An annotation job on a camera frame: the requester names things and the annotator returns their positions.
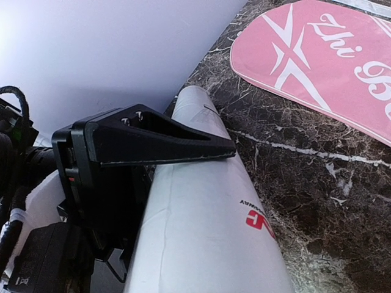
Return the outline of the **white shuttlecock tube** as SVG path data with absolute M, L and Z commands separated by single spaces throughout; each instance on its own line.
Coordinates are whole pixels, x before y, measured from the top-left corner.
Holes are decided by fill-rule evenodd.
M 156 167 L 125 292 L 293 292 L 239 156 Z

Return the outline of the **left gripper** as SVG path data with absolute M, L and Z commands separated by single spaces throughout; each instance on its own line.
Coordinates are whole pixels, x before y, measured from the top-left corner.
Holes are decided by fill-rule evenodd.
M 11 276 L 15 266 L 16 246 L 24 244 L 26 235 L 32 230 L 27 213 L 27 196 L 54 169 L 54 162 L 68 162 L 74 150 L 70 145 L 81 138 L 70 131 L 62 131 L 56 140 L 55 150 L 29 148 L 32 128 L 25 127 L 23 118 L 13 126 L 5 118 L 1 120 L 1 223 L 6 225 L 1 237 L 1 272 Z M 235 143 L 231 139 L 209 134 L 185 126 L 166 115 L 143 105 L 114 109 L 90 119 L 85 125 L 85 140 L 89 156 L 84 156 L 82 173 L 92 171 L 92 177 L 82 178 L 67 175 L 60 167 L 60 180 L 65 200 L 60 208 L 71 224 L 87 231 L 87 238 L 97 250 L 95 236 L 111 236 L 110 243 L 124 233 L 119 226 L 125 221 L 116 208 L 130 205 L 126 216 L 140 215 L 137 200 L 145 195 L 146 184 L 140 188 L 145 172 L 140 167 L 102 166 L 158 165 L 194 161 L 209 161 L 233 157 Z M 49 155 L 48 168 L 27 173 L 27 151 Z

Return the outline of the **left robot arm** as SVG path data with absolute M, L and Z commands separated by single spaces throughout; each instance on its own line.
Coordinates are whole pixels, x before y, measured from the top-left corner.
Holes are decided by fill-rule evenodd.
M 96 114 L 35 146 L 20 106 L 1 101 L 1 278 L 12 292 L 88 292 L 94 262 L 115 249 L 129 264 L 151 179 L 149 165 L 233 157 L 232 140 L 137 104 Z

